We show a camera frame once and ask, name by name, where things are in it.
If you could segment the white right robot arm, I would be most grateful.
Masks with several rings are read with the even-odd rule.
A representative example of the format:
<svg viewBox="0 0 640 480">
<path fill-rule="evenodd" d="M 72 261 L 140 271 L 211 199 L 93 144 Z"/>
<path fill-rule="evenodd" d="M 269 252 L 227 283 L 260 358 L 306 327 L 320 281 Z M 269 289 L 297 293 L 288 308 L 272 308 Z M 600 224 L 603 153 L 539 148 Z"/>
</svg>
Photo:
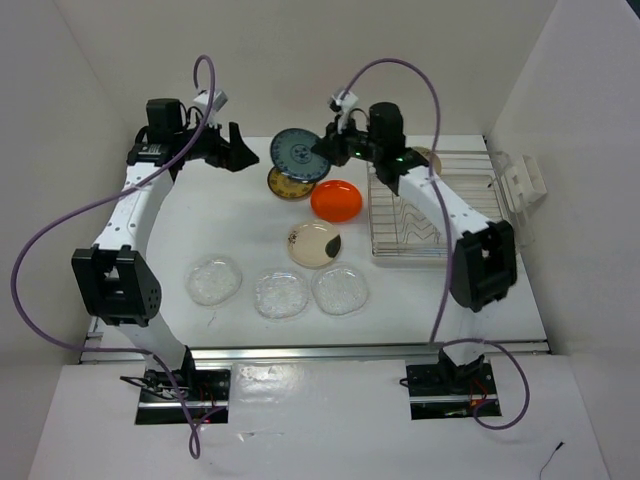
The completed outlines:
<svg viewBox="0 0 640 480">
<path fill-rule="evenodd" d="M 481 327 L 490 305 L 503 300 L 517 281 L 515 235 L 506 220 L 494 222 L 454 192 L 435 172 L 430 159 L 406 144 L 404 119 L 390 102 L 370 107 L 365 129 L 352 109 L 333 100 L 335 117 L 312 150 L 333 166 L 351 159 L 372 164 L 378 180 L 416 207 L 445 237 L 445 299 L 466 309 L 458 337 L 442 345 L 438 381 L 461 392 L 480 369 L 485 334 Z"/>
</svg>

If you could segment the blue patterned plate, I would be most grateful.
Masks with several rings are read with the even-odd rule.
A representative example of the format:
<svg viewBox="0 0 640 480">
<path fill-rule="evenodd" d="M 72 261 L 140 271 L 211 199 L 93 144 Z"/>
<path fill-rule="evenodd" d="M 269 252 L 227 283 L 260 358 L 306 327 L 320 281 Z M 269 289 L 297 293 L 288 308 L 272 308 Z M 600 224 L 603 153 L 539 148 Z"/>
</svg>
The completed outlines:
<svg viewBox="0 0 640 480">
<path fill-rule="evenodd" d="M 324 179 L 329 162 L 314 153 L 319 137 L 305 129 L 288 128 L 271 140 L 269 153 L 274 167 L 286 177 L 302 183 L 315 183 Z"/>
</svg>

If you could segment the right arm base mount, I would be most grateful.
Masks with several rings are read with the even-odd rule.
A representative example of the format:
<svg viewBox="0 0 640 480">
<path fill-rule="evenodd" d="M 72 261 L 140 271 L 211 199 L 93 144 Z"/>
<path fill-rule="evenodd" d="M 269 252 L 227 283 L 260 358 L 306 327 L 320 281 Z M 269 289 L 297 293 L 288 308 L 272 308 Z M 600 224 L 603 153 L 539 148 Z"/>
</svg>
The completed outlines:
<svg viewBox="0 0 640 480">
<path fill-rule="evenodd" d="M 411 419 L 436 420 L 472 418 L 476 407 L 479 417 L 500 417 L 501 408 L 493 370 L 484 362 L 480 372 L 454 385 L 447 385 L 435 364 L 407 365 L 399 380 L 409 395 Z"/>
</svg>

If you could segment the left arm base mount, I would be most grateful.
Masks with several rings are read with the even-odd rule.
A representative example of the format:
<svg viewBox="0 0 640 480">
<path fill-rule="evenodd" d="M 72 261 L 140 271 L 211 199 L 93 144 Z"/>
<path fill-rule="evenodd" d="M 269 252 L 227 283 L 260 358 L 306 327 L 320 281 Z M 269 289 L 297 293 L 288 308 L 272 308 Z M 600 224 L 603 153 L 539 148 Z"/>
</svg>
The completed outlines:
<svg viewBox="0 0 640 480">
<path fill-rule="evenodd" d="M 119 379 L 138 390 L 136 425 L 177 425 L 187 420 L 176 390 L 165 373 L 147 370 L 143 376 Z M 186 407 L 195 423 L 226 424 L 229 415 L 231 370 L 195 370 L 191 384 L 176 376 Z"/>
</svg>

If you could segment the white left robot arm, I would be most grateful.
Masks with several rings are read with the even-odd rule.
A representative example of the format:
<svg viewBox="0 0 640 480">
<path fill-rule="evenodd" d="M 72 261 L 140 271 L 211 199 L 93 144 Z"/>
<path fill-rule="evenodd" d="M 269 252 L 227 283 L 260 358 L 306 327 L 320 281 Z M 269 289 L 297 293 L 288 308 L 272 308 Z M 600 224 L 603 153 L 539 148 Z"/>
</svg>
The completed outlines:
<svg viewBox="0 0 640 480">
<path fill-rule="evenodd" d="M 191 110 L 177 99 L 147 102 L 148 123 L 127 155 L 126 194 L 94 244 L 76 250 L 71 259 L 88 313 L 143 352 L 143 385 L 180 400 L 197 391 L 199 375 L 190 349 L 160 313 L 161 285 L 146 262 L 146 251 L 160 207 L 185 162 L 202 159 L 230 172 L 258 163 L 237 123 L 221 133 L 215 115 L 226 101 L 226 94 L 217 90 L 200 92 Z M 200 116 L 195 127 L 188 125 L 191 111 Z"/>
</svg>

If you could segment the clear glass plate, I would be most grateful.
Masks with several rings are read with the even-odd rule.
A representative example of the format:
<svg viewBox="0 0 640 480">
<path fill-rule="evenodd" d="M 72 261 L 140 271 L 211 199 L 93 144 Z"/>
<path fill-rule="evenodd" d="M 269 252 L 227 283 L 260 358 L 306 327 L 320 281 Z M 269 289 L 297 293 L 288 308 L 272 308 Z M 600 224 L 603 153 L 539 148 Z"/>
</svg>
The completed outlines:
<svg viewBox="0 0 640 480">
<path fill-rule="evenodd" d="M 263 272 L 254 284 L 254 307 L 267 320 L 284 321 L 301 314 L 309 304 L 306 277 L 294 269 Z"/>
<path fill-rule="evenodd" d="M 337 317 L 362 309 L 370 297 L 365 275 L 349 264 L 317 271 L 311 280 L 311 293 L 322 312 Z"/>
<path fill-rule="evenodd" d="M 213 255 L 194 262 L 185 275 L 184 284 L 194 303 L 214 307 L 234 296 L 242 280 L 242 272 L 233 259 Z"/>
</svg>

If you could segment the cream plate with black patch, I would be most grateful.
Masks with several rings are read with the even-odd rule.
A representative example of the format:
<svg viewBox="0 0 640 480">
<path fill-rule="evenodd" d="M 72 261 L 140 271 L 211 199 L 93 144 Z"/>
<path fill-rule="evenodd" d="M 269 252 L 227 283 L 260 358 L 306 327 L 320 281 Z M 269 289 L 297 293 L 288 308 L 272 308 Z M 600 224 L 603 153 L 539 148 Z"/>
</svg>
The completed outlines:
<svg viewBox="0 0 640 480">
<path fill-rule="evenodd" d="M 298 265 L 319 269 L 332 263 L 342 249 L 336 226 L 320 219 L 298 223 L 287 234 L 289 257 Z"/>
</svg>

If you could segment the brown patterned plate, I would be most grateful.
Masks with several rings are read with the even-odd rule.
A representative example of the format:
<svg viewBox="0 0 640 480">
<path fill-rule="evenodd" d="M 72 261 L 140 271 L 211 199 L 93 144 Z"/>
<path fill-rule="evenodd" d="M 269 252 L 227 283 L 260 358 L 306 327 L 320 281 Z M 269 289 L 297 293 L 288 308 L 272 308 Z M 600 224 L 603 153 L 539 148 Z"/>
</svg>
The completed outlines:
<svg viewBox="0 0 640 480">
<path fill-rule="evenodd" d="M 267 186 L 276 197 L 282 200 L 299 201 L 308 198 L 316 184 L 292 179 L 276 167 L 272 167 L 267 175 Z"/>
</svg>

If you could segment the orange plate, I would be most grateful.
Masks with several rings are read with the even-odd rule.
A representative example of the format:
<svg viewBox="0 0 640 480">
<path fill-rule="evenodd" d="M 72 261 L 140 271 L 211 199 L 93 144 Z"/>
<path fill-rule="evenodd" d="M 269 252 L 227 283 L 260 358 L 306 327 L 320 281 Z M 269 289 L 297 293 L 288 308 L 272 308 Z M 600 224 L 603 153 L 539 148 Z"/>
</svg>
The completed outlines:
<svg viewBox="0 0 640 480">
<path fill-rule="evenodd" d="M 319 183 L 310 197 L 316 216 L 331 223 L 344 223 L 355 218 L 363 207 L 360 190 L 345 180 Z"/>
</svg>

